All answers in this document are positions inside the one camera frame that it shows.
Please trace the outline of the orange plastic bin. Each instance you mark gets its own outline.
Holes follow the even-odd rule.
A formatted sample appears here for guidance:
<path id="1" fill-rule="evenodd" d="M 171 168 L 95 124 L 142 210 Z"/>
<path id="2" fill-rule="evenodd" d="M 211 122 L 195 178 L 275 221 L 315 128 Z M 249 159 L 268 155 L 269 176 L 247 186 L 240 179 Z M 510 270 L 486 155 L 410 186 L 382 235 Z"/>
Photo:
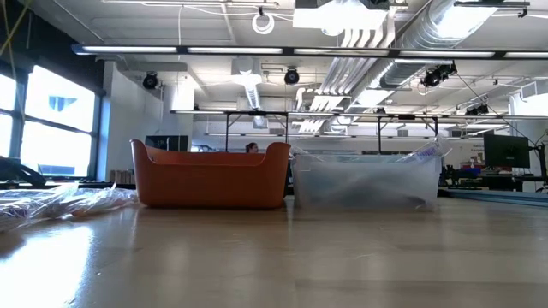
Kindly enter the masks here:
<path id="1" fill-rule="evenodd" d="M 266 153 L 179 152 L 130 141 L 139 201 L 150 208 L 277 209 L 283 205 L 290 145 Z"/>

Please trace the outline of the white ceiling pipes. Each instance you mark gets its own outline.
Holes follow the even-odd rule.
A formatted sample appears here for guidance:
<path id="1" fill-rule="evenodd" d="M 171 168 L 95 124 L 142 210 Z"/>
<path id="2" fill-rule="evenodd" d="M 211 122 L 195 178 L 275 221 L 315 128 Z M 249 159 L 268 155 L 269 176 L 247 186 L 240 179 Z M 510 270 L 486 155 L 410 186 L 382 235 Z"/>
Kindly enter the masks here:
<path id="1" fill-rule="evenodd" d="M 390 12 L 375 30 L 348 30 L 344 34 L 343 47 L 390 46 L 396 36 L 395 14 Z M 334 113 L 334 117 L 310 117 L 296 123 L 298 132 L 346 133 L 348 126 L 357 120 L 345 114 L 357 105 L 353 90 L 375 63 L 373 58 L 335 58 L 324 81 L 316 88 L 297 91 L 296 109 L 300 112 Z"/>

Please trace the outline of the black workstation frame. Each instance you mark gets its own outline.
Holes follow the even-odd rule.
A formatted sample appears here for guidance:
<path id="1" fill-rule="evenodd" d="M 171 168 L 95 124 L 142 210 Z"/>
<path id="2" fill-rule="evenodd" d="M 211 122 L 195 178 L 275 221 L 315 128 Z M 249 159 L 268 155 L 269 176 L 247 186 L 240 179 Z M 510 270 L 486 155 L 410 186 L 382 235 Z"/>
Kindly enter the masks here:
<path id="1" fill-rule="evenodd" d="M 351 118 L 374 118 L 380 121 L 382 118 L 397 119 L 401 121 L 416 121 L 422 119 L 432 119 L 435 122 L 434 132 L 438 131 L 439 119 L 458 119 L 458 120 L 508 120 L 508 121 L 543 121 L 548 120 L 548 116 L 534 115 L 443 115 L 443 114 L 396 114 L 396 113 L 338 113 L 338 112 L 288 112 L 274 110 L 171 110 L 171 114 L 177 115 L 224 115 L 229 118 L 232 115 L 245 116 L 284 116 L 286 121 L 291 116 L 312 117 L 312 118 L 332 118 L 332 117 L 351 117 Z"/>

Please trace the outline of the small black monitor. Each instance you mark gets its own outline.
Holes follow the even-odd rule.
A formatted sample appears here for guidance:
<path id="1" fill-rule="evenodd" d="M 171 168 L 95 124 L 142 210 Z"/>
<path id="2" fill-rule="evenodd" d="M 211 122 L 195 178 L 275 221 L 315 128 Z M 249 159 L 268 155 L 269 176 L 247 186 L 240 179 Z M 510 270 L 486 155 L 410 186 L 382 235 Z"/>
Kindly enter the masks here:
<path id="1" fill-rule="evenodd" d="M 187 151 L 187 135 L 153 135 L 146 136 L 145 145 L 165 151 Z"/>

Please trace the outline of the large window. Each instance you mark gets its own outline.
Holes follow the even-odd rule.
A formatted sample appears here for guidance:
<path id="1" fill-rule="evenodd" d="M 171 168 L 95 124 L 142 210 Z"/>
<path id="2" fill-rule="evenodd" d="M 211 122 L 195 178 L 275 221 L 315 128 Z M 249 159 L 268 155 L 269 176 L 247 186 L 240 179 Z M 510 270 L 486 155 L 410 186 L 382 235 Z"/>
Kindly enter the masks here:
<path id="1" fill-rule="evenodd" d="M 85 178 L 95 167 L 99 97 L 38 65 L 0 71 L 0 157 L 49 178 Z"/>

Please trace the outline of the clear plastic bin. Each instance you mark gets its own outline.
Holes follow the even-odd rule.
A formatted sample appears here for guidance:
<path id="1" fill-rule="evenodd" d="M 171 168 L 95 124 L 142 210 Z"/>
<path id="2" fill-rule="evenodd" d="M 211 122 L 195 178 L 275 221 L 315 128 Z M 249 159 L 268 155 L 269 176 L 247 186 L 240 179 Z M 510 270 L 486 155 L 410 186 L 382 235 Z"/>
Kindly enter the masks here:
<path id="1" fill-rule="evenodd" d="M 434 211 L 441 157 L 299 154 L 295 203 L 314 209 Z"/>

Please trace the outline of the large black monitor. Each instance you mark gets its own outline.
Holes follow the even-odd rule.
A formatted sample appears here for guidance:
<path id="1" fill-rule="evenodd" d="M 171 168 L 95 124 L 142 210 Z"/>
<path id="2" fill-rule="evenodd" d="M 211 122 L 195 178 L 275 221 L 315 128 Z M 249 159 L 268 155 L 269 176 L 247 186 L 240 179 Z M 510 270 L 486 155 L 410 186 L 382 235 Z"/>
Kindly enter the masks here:
<path id="1" fill-rule="evenodd" d="M 487 134 L 483 141 L 487 166 L 523 169 L 530 167 L 527 138 Z"/>

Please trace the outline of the overhead rig light bar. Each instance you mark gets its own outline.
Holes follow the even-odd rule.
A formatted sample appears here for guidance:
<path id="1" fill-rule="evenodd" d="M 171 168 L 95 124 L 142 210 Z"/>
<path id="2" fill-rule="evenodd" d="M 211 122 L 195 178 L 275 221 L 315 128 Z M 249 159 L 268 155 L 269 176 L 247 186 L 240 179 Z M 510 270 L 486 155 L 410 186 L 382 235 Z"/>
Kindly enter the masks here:
<path id="1" fill-rule="evenodd" d="M 342 47 L 245 47 L 188 45 L 86 45 L 74 44 L 71 50 L 88 55 L 196 55 L 196 56 L 307 56 L 386 59 L 442 59 L 479 61 L 548 61 L 548 50 L 463 50 L 395 49 Z"/>

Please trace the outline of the cluttered desk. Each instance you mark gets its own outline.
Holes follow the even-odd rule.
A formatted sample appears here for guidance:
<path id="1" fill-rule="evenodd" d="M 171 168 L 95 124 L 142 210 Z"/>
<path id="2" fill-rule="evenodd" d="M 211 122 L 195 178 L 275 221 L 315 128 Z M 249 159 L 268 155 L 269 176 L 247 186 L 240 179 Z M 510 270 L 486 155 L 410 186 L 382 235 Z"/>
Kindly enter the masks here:
<path id="1" fill-rule="evenodd" d="M 533 174 L 514 175 L 501 169 L 485 169 L 466 165 L 464 169 L 455 169 L 452 165 L 444 165 L 439 178 L 441 187 L 461 190 L 492 190 L 548 193 L 548 178 Z"/>

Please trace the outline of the brown cardboard boxes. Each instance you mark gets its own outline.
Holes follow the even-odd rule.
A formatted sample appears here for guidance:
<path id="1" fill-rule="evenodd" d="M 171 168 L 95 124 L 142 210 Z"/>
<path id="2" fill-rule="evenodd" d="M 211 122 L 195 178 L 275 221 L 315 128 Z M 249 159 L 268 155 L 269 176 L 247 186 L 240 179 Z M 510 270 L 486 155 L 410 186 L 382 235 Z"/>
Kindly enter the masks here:
<path id="1" fill-rule="evenodd" d="M 132 169 L 127 170 L 111 170 L 109 174 L 109 182 L 116 184 L 134 184 L 134 171 Z"/>

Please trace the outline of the silver ventilation duct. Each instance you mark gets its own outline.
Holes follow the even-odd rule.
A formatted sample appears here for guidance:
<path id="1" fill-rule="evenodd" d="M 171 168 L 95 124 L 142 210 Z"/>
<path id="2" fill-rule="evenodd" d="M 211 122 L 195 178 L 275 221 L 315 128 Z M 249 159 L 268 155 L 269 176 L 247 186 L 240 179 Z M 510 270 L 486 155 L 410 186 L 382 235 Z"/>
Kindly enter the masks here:
<path id="1" fill-rule="evenodd" d="M 396 41 L 398 49 L 453 49 L 475 33 L 496 7 L 479 6 L 481 0 L 432 0 Z M 375 81 L 382 88 L 397 88 L 423 69 L 422 63 L 383 60 Z"/>

